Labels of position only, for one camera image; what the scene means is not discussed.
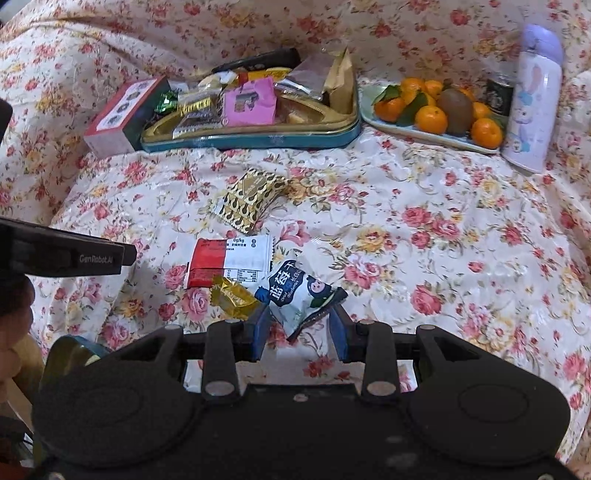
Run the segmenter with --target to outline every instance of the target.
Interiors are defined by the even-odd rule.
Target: blue tin edge
[[[233,148],[338,148],[351,143],[361,133],[361,119],[344,132],[335,134],[238,134],[215,137],[183,138],[158,143],[144,143],[148,153],[173,150],[175,148],[207,148],[230,150]]]

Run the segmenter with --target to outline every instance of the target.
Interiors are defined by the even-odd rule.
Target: plate
[[[444,145],[445,147],[457,148],[458,150],[469,150],[485,155],[494,155],[499,153],[499,149],[490,150],[488,148],[476,145],[468,137],[453,137],[451,135],[443,134],[428,134],[421,132],[414,127],[399,127],[398,125],[384,122],[374,115],[374,108],[372,102],[374,99],[384,91],[385,85],[366,85],[361,88],[361,97],[359,99],[359,110],[361,117],[372,127],[386,132],[388,134],[403,135],[405,137],[413,137],[419,140]]]

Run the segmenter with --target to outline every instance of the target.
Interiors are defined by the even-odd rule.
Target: person's hand
[[[7,400],[7,380],[21,369],[21,360],[12,349],[29,331],[33,322],[31,305],[35,289],[24,275],[0,278],[0,403]]]

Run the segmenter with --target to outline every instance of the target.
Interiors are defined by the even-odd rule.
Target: thermos bottle
[[[560,96],[563,55],[554,33],[539,25],[525,26],[502,155],[534,173],[544,170]]]

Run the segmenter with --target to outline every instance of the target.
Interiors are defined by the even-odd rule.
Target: dark can
[[[486,81],[486,104],[497,115],[509,116],[514,84],[507,77],[495,74]]]

